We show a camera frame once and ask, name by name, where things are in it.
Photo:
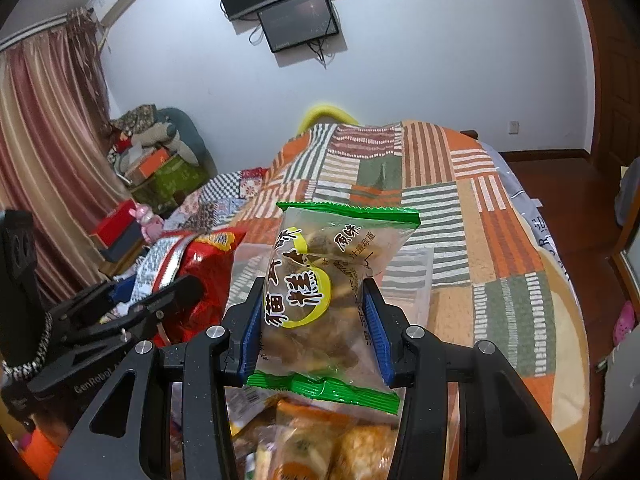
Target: bed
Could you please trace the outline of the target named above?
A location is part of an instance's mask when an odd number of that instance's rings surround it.
[[[589,413],[580,307],[542,216],[495,150],[419,121],[316,124],[285,144],[259,180],[258,173],[219,175],[167,225],[246,230],[228,304],[243,301],[264,275],[280,225],[276,202],[417,208],[422,225],[376,277],[385,300],[444,341],[494,341],[580,473]],[[251,193],[242,197],[246,179]],[[457,394],[450,384],[445,478],[457,467]]]

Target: curtain rod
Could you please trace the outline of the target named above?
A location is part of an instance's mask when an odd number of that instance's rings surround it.
[[[29,27],[25,27],[18,32],[14,32],[8,38],[0,41],[0,52],[8,49],[10,46],[18,43],[19,41],[24,40],[34,34],[42,32],[43,30],[47,30],[51,27],[56,27],[57,25],[62,25],[66,23],[66,14],[59,14],[54,16],[53,18],[47,18],[46,20],[42,20],[41,22],[30,25]]]

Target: pink toy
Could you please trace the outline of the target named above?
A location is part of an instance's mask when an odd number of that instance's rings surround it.
[[[135,209],[129,209],[129,214],[142,226],[142,237],[147,244],[155,244],[162,234],[164,220],[155,215],[151,206],[147,204],[136,204]]]
[[[622,343],[622,340],[634,329],[635,326],[636,313],[634,312],[634,306],[630,301],[627,301],[622,307],[622,311],[616,321],[616,325],[613,327],[613,344],[618,346]]]

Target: yellow tube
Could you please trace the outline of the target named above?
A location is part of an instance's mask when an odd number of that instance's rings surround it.
[[[331,117],[335,121],[343,124],[358,124],[358,121],[351,117],[344,110],[331,105],[316,105],[311,107],[305,114],[298,128],[297,135],[303,134],[311,128],[320,117]]]

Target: red snack bag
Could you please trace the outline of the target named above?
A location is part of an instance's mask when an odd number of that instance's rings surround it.
[[[160,347],[185,342],[201,330],[220,323],[229,296],[234,252],[244,235],[245,231],[235,228],[208,234],[186,231],[162,234],[138,269],[132,300],[156,292],[161,284],[185,274],[200,279],[204,295],[192,309],[166,316],[162,320],[165,334],[157,334],[155,344]],[[172,256],[176,253],[179,256],[180,252],[182,256],[176,272],[170,268]]]

